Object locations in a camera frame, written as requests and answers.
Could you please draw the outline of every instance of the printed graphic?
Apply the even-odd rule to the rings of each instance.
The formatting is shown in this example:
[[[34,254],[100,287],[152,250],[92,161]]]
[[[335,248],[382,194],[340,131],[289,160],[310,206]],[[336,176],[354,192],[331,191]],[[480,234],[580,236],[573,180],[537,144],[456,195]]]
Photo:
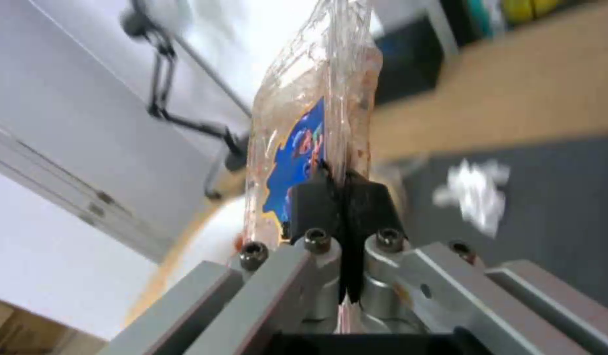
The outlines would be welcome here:
[[[269,195],[263,212],[274,213],[282,223],[290,218],[291,187],[308,180],[324,158],[324,99],[297,121],[275,153],[275,165],[267,180]]]

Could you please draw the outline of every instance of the plastic bag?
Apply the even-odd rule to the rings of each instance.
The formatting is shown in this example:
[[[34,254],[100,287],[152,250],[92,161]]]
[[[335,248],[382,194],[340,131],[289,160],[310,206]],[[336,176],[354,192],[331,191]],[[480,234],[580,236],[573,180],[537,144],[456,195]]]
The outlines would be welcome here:
[[[367,0],[320,0],[268,69],[252,108],[246,240],[279,245],[291,186],[329,164],[337,184],[349,167],[368,176],[369,120],[382,58]]]

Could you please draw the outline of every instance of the metal cylinder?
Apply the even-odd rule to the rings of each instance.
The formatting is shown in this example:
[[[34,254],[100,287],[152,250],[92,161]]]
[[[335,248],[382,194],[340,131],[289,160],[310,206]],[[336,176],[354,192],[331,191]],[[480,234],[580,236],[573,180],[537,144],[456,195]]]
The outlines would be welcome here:
[[[315,250],[315,252],[311,251],[311,254],[315,257],[315,263],[317,264],[317,281],[322,284],[321,290],[317,296],[315,296],[314,305],[310,312],[307,313],[305,319],[306,321],[336,320],[339,301],[341,246],[334,238],[326,234],[326,232],[324,232],[324,236],[318,234],[313,236],[313,239],[316,243],[311,244],[311,242],[307,241],[306,236],[295,242],[296,248],[305,248],[309,251],[313,248]]]

